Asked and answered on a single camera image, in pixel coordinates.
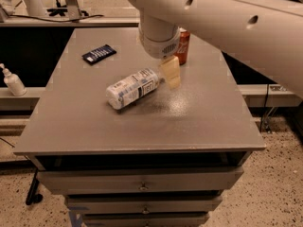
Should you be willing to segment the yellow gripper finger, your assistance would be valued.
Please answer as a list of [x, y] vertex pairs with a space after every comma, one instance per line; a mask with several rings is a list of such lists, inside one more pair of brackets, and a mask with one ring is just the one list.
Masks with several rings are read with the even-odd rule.
[[180, 64], [177, 56], [171, 56], [162, 60], [159, 70], [171, 90], [180, 86]]

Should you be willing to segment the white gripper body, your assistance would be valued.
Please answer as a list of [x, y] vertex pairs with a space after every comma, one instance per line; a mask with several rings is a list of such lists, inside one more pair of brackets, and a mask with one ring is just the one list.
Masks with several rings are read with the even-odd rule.
[[173, 35], [163, 42], [153, 41], [149, 39], [142, 29], [139, 29], [139, 40], [145, 51], [153, 58], [164, 59], [172, 56], [179, 46], [180, 30], [176, 28]]

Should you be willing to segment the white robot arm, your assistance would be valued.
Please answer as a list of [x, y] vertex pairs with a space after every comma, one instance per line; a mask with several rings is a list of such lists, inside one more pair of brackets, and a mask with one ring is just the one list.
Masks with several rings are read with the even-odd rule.
[[289, 0], [128, 0], [146, 52], [172, 55], [180, 27], [303, 97], [303, 4]]

